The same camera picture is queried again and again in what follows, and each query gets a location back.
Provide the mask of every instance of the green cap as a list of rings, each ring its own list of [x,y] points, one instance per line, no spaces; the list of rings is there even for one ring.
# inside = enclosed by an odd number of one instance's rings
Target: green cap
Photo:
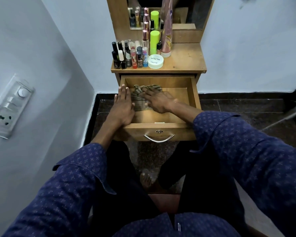
[[[160,32],[150,32],[150,55],[157,54],[157,44],[159,42]]]
[[[159,12],[158,11],[151,12],[150,20],[154,20],[154,26],[151,26],[151,27],[153,27],[155,30],[159,29]]]

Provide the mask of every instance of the mirror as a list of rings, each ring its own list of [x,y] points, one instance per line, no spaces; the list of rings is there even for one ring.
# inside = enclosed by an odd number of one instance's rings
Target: mirror
[[[173,29],[203,29],[205,20],[213,0],[172,0],[173,5]],[[127,0],[128,14],[131,30],[142,30],[144,28],[145,7],[148,7],[149,19],[159,16],[158,27],[162,29],[160,11],[162,0]]]

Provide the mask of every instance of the shirt sleeve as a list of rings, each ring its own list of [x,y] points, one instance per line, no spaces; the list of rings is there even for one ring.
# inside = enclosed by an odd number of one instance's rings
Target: shirt sleeve
[[[193,124],[201,152],[211,142],[234,178],[285,236],[296,236],[296,148],[227,112],[204,111]]]
[[[95,179],[106,182],[106,155],[100,144],[86,145],[54,166],[52,176],[3,236],[81,236],[95,195]]]

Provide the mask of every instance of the blue patterned shirt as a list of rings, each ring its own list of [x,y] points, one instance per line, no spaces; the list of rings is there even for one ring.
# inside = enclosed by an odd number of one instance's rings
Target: blue patterned shirt
[[[251,127],[239,115],[204,111],[193,122],[201,152],[208,142],[221,161],[285,236],[296,236],[296,148]],[[86,145],[54,167],[55,174],[17,216],[3,236],[81,236],[96,194],[95,178],[106,182],[106,155]],[[239,236],[224,219],[209,214],[167,214],[124,226],[116,236]]]

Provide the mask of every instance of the black pants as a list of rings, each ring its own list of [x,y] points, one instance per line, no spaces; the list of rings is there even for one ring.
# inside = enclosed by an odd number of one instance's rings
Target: black pants
[[[178,213],[213,214],[228,221],[242,236],[247,236],[244,208],[233,177],[221,165],[211,146],[201,155],[189,152],[197,148],[196,141],[180,142],[160,169],[160,185],[168,189],[186,175]],[[112,236],[132,221],[160,214],[136,175],[126,144],[112,141],[106,156],[107,181],[117,195],[106,193],[97,180],[90,231],[98,236]]]

